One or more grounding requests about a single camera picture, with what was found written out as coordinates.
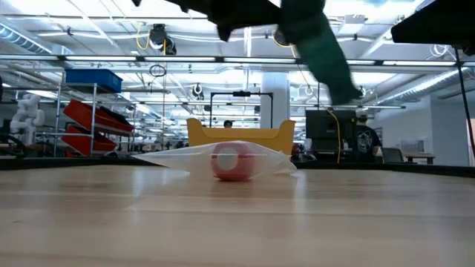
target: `yellow bin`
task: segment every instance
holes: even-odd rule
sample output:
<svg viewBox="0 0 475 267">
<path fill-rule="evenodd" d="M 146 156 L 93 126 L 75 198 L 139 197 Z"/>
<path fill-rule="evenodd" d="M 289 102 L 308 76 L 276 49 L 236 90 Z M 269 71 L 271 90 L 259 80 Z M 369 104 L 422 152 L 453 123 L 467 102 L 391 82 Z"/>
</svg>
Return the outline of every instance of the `yellow bin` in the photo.
<svg viewBox="0 0 475 267">
<path fill-rule="evenodd" d="M 187 119 L 190 146 L 207 145 L 216 142 L 253 142 L 286 155 L 292 153 L 295 122 L 285 120 L 279 129 L 236 129 L 206 128 L 197 119 Z"/>
</svg>

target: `black monitor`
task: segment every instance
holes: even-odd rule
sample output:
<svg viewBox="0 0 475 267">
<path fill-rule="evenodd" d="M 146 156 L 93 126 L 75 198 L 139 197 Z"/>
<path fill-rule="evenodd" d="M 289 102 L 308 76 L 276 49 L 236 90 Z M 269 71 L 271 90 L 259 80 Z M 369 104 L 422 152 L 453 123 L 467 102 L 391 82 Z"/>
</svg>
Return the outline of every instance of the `black monitor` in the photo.
<svg viewBox="0 0 475 267">
<path fill-rule="evenodd" d="M 355 111 L 332 111 L 338 119 L 340 126 L 340 140 L 338 141 L 338 127 L 329 111 L 306 111 L 305 129 L 307 139 L 312 140 L 314 151 L 337 151 L 339 145 L 344 147 L 343 139 L 349 148 L 354 148 L 356 112 Z"/>
</svg>

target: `table surface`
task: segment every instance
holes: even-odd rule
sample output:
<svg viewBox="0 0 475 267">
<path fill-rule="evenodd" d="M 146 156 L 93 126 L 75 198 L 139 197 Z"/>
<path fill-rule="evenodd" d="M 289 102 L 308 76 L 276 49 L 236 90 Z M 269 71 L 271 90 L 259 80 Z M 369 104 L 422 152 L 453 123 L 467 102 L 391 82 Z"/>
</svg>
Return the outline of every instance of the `table surface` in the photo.
<svg viewBox="0 0 475 267">
<path fill-rule="evenodd" d="M 2 171 L 0 266 L 473 266 L 474 186 L 384 171 Z"/>
<path fill-rule="evenodd" d="M 428 159 L 428 158 L 435 158 L 436 155 L 430 153 L 417 153 L 417 152 L 404 152 L 402 151 L 402 156 L 404 157 L 411 157 L 414 159 Z"/>
</svg>

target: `plastic bag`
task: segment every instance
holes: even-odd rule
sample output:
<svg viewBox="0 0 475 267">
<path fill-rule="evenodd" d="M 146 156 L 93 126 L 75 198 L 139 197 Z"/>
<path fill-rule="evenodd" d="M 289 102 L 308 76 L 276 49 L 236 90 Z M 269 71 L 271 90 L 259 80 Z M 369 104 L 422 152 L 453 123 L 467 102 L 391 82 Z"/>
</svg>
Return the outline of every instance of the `plastic bag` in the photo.
<svg viewBox="0 0 475 267">
<path fill-rule="evenodd" d="M 215 176 L 225 181 L 244 181 L 263 175 L 293 174 L 289 157 L 251 142 L 220 142 L 134 156 L 169 168 Z"/>
</svg>

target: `office chair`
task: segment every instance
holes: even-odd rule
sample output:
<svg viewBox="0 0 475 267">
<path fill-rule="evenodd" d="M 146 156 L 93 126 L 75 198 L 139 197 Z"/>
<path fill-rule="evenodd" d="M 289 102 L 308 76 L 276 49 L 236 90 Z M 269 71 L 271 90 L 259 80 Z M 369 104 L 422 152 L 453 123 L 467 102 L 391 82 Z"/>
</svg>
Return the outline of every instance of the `office chair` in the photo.
<svg viewBox="0 0 475 267">
<path fill-rule="evenodd" d="M 384 163 L 406 163 L 398 148 L 381 148 Z"/>
</svg>

